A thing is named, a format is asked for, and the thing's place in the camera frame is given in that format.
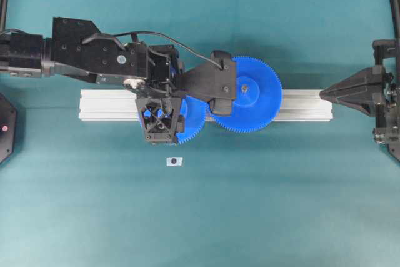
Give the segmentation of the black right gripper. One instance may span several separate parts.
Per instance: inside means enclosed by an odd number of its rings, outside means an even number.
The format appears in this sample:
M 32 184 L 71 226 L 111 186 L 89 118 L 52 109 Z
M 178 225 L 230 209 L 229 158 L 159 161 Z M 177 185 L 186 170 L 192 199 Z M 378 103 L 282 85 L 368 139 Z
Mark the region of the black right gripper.
M 399 144 L 399 83 L 392 72 L 387 71 L 384 60 L 394 58 L 399 62 L 399 40 L 382 39 L 373 42 L 375 66 L 364 68 L 352 76 L 333 84 L 320 92 L 320 98 L 333 104 L 359 111 L 366 116 L 376 117 L 373 129 L 378 144 Z M 352 102 L 334 97 L 336 92 L 353 88 L 380 87 L 381 99 L 374 102 Z

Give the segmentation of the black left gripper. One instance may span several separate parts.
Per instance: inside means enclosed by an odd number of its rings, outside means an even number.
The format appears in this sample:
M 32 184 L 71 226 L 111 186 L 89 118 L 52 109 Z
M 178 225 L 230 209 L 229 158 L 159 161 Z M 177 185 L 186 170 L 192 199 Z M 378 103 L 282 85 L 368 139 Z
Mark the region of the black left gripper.
M 129 78 L 126 89 L 136 95 L 136 109 L 144 139 L 150 144 L 177 144 L 184 131 L 181 115 L 184 96 L 178 93 L 176 76 L 184 66 L 173 45 L 149 46 L 147 78 Z

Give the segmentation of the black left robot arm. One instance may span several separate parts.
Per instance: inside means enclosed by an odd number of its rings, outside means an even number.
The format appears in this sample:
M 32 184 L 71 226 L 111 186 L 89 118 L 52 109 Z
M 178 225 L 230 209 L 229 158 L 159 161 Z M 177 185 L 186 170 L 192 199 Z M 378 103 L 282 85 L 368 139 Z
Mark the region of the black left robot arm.
M 54 18 L 52 26 L 50 38 L 20 29 L 1 31 L 1 72 L 33 78 L 60 75 L 123 87 L 136 94 L 146 141 L 179 142 L 185 118 L 176 76 L 183 69 L 174 46 L 148 46 L 135 33 L 123 44 L 82 19 Z

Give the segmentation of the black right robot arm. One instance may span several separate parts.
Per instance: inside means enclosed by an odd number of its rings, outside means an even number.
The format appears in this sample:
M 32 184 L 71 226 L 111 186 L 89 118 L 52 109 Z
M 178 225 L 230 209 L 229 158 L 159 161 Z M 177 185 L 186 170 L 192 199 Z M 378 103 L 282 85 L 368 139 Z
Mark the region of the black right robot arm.
M 388 153 L 399 159 L 399 83 L 386 71 L 384 60 L 399 57 L 399 41 L 380 39 L 372 43 L 375 65 L 322 90 L 322 100 L 340 104 L 375 119 L 373 138 L 387 146 Z

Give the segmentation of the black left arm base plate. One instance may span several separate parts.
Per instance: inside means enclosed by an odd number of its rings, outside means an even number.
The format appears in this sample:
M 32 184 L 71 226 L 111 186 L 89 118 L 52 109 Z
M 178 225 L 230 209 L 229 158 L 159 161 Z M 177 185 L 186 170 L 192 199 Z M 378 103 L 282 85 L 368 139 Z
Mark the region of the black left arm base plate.
M 3 94 L 0 105 L 0 159 L 3 163 L 13 153 L 18 111 Z

